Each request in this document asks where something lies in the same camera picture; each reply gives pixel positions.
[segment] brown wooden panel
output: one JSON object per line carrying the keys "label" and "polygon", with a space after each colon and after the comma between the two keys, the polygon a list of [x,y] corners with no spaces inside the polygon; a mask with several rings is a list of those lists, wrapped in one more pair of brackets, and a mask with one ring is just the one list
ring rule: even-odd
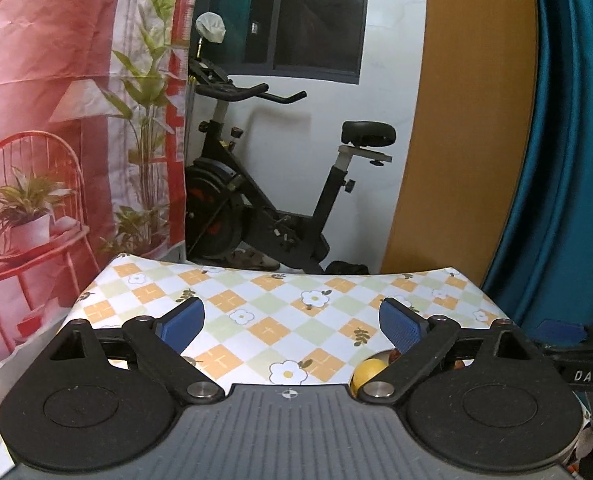
{"label": "brown wooden panel", "polygon": [[529,135],[535,0],[427,0],[419,97],[382,272],[452,266],[481,283]]}

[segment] metal screw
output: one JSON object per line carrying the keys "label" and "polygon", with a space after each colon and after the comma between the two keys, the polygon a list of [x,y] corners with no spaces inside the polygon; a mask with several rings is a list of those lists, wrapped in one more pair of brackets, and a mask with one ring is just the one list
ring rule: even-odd
{"label": "metal screw", "polygon": [[382,399],[385,397],[391,397],[394,394],[394,386],[385,381],[374,381],[363,386],[363,391],[370,397],[376,399]]}
{"label": "metal screw", "polygon": [[199,381],[188,386],[188,393],[197,399],[211,399],[219,392],[219,386],[215,383],[207,381]]}

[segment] checkered tablecloth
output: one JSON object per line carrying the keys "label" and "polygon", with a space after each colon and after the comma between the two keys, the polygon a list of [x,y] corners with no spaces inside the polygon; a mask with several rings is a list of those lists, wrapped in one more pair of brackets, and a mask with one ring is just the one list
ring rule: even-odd
{"label": "checkered tablecloth", "polygon": [[121,255],[81,295],[67,320],[120,326],[159,317],[190,296],[205,304],[203,331],[182,353],[227,391],[233,383],[347,383],[354,368],[391,349],[381,300],[423,316],[486,328],[505,317],[455,269],[378,276],[308,276],[169,264]]}

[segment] yellow ball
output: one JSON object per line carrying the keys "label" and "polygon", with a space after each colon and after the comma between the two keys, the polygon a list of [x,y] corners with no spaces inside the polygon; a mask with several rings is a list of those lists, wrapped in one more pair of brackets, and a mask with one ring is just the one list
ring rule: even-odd
{"label": "yellow ball", "polygon": [[367,359],[359,364],[354,370],[354,375],[349,385],[352,393],[356,395],[356,392],[358,392],[358,389],[363,384],[376,377],[385,368],[387,368],[387,364],[380,359]]}

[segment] white flower pot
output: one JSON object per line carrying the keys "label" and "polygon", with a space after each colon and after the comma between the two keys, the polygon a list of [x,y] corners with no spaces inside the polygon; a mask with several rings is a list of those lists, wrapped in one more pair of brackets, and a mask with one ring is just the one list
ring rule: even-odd
{"label": "white flower pot", "polygon": [[10,244],[13,249],[25,253],[50,241],[50,215],[46,214],[28,222],[10,228]]}

